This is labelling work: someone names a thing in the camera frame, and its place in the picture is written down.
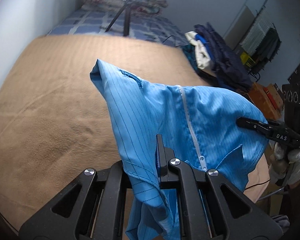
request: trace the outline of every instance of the tripod leg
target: tripod leg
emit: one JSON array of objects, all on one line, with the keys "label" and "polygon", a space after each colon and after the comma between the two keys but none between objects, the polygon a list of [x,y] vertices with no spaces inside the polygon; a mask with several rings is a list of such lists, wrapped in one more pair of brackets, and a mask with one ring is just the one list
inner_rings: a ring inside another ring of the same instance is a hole
[{"label": "tripod leg", "polygon": [[126,16],[124,19],[124,28],[123,28],[123,36],[128,37],[130,32],[130,17],[131,17],[131,7],[130,5],[126,8]]},{"label": "tripod leg", "polygon": [[113,18],[113,20],[111,21],[111,23],[109,24],[108,28],[106,29],[106,32],[108,32],[112,25],[115,23],[115,21],[119,18],[120,14],[122,14],[122,12],[125,10],[125,8],[128,6],[128,4],[125,4],[124,6],[122,6],[122,8],[118,11],[118,13],[116,14],[116,16]]}]

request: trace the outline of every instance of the navy clothing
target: navy clothing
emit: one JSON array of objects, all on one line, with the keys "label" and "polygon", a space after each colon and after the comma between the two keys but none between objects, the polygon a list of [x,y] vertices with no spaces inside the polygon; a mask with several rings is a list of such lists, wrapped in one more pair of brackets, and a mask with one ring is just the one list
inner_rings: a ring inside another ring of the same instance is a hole
[{"label": "navy clothing", "polygon": [[242,65],[240,57],[226,45],[223,38],[209,23],[207,23],[207,27],[203,25],[195,25],[194,27],[195,32],[207,41],[214,57],[215,64],[212,70],[226,85],[248,92],[252,87],[252,81]]}]

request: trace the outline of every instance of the orange box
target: orange box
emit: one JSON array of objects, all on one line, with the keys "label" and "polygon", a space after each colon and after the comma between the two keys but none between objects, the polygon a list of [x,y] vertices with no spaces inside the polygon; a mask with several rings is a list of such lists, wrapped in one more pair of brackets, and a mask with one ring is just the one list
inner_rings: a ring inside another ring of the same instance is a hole
[{"label": "orange box", "polygon": [[280,111],[274,108],[266,92],[263,90],[263,86],[254,83],[248,95],[266,119],[278,120],[281,118]]},{"label": "orange box", "polygon": [[275,109],[283,109],[283,100],[279,95],[276,87],[273,84],[270,84],[266,88],[263,88],[266,94],[268,95],[270,101],[272,102]]}]

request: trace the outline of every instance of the zipper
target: zipper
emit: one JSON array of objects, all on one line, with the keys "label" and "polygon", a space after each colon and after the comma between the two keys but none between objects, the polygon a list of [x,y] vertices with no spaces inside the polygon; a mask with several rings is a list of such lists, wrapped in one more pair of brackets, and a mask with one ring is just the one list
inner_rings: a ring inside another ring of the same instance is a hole
[{"label": "zipper", "polygon": [[134,74],[131,74],[130,72],[127,72],[125,70],[121,70],[121,73],[129,78],[134,79],[135,82],[138,84],[139,88],[142,88],[142,82],[140,79],[138,79],[137,76],[135,76]]},{"label": "zipper", "polygon": [[199,143],[198,143],[197,137],[195,136],[192,124],[190,122],[190,115],[189,115],[189,112],[188,112],[187,100],[186,100],[186,92],[183,89],[183,87],[181,87],[179,85],[177,85],[177,87],[179,88],[180,93],[181,93],[181,98],[182,98],[182,102],[183,102],[183,108],[184,108],[184,111],[185,111],[185,114],[186,114],[187,125],[188,125],[188,128],[189,128],[191,137],[192,137],[192,141],[193,141],[193,144],[194,144],[195,151],[196,151],[198,159],[199,159],[199,163],[201,165],[201,169],[203,171],[207,171],[207,163],[205,161],[204,156],[200,154]]}]

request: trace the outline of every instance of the hand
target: hand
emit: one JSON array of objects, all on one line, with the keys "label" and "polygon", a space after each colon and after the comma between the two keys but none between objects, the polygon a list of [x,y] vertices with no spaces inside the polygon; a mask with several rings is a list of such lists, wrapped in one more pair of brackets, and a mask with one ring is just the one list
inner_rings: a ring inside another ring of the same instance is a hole
[{"label": "hand", "polygon": [[289,163],[284,159],[285,150],[279,143],[274,145],[274,156],[270,157],[271,166],[269,169],[270,181],[276,183],[286,175],[289,163],[294,163],[291,177],[288,179],[288,185],[294,185],[300,181],[300,149],[292,150],[288,153]]}]

